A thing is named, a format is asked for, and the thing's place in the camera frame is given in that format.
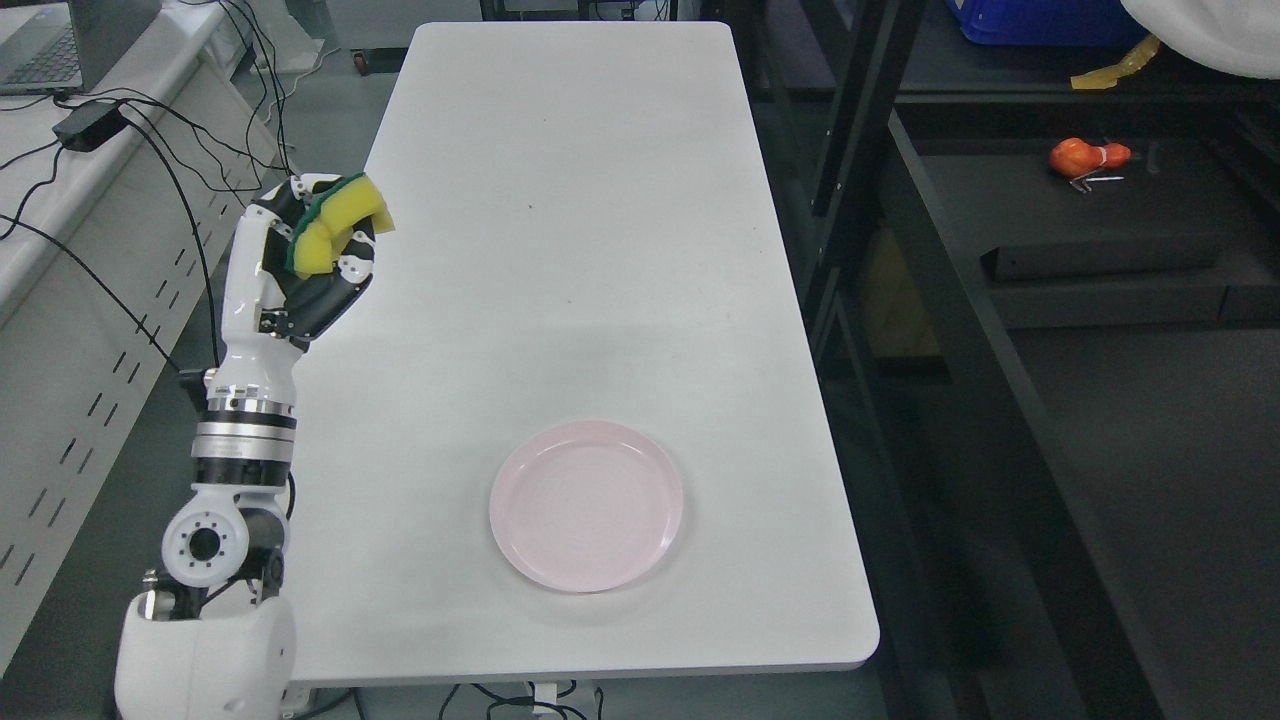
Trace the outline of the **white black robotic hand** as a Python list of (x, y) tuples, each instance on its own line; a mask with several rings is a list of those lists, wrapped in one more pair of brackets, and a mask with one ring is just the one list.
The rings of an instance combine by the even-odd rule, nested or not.
[(291, 176), (252, 199), (236, 225), (223, 291), (225, 356), (205, 373), (204, 405), (246, 409), (294, 404), (293, 366), (371, 284), (379, 234), (356, 225), (329, 274), (300, 278), (285, 269), (294, 225), (343, 177)]

